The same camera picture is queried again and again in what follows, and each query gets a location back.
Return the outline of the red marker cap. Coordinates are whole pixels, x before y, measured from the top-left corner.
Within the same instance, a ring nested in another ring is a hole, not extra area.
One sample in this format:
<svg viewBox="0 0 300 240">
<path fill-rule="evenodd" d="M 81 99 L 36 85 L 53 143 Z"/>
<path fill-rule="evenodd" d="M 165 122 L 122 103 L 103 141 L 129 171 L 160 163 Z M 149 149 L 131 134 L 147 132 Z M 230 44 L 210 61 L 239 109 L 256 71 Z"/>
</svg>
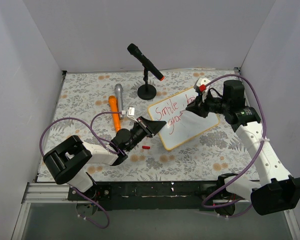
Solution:
<svg viewBox="0 0 300 240">
<path fill-rule="evenodd" d="M 142 149 L 145 149 L 145 150 L 149 150 L 150 148 L 151 148 L 150 146 L 146 146 L 146 145 L 142 146 Z"/>
</svg>

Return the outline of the yellow framed whiteboard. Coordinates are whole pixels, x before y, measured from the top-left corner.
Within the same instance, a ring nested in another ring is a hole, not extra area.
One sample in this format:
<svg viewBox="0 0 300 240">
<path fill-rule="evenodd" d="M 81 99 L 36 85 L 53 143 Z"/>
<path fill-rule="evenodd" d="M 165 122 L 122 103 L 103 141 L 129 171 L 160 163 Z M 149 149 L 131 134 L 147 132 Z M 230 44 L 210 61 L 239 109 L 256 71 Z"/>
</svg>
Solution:
<svg viewBox="0 0 300 240">
<path fill-rule="evenodd" d="M 220 123 L 220 118 L 215 113 L 209 113 L 206 118 L 202 118 L 190 111 L 180 112 L 197 95 L 193 88 L 188 88 L 147 108 L 153 121 L 166 121 L 158 134 L 166 150 L 173 150 Z"/>
</svg>

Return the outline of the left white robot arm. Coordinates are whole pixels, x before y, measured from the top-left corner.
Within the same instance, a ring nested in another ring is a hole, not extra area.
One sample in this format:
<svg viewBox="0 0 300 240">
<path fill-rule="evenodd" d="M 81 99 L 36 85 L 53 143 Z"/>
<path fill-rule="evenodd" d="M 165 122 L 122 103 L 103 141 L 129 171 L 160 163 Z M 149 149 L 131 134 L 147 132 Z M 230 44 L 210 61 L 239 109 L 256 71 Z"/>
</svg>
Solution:
<svg viewBox="0 0 300 240">
<path fill-rule="evenodd" d="M 131 129 L 120 129 L 108 145 L 84 142 L 77 135 L 42 154 L 42 160 L 58 185 L 68 184 L 79 190 L 85 200 L 96 196 L 92 178 L 84 171 L 86 164 L 118 166 L 144 138 L 152 138 L 167 124 L 164 120 L 148 120 L 142 116 L 133 121 Z"/>
</svg>

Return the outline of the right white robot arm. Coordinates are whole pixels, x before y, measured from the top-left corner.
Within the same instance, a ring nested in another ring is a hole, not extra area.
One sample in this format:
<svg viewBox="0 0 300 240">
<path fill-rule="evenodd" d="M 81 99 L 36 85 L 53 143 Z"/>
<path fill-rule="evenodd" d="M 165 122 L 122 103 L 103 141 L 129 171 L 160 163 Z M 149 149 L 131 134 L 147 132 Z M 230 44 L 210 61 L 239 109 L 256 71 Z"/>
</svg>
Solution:
<svg viewBox="0 0 300 240">
<path fill-rule="evenodd" d="M 248 151 L 251 161 L 240 173 L 227 173 L 218 177 L 216 190 L 202 202 L 207 209 L 226 208 L 236 201 L 208 205 L 208 201 L 219 196 L 227 199 L 231 195 L 250 202 L 259 215 L 294 209 L 300 200 L 300 177 L 293 177 L 284 167 L 266 137 L 267 126 L 262 110 L 246 104 L 245 78 L 223 83 L 223 93 L 216 97 L 210 87 L 212 81 L 200 77 L 193 88 L 197 97 L 186 107 L 186 111 L 206 118 L 208 114 L 220 114 L 231 126 L 236 136 Z"/>
</svg>

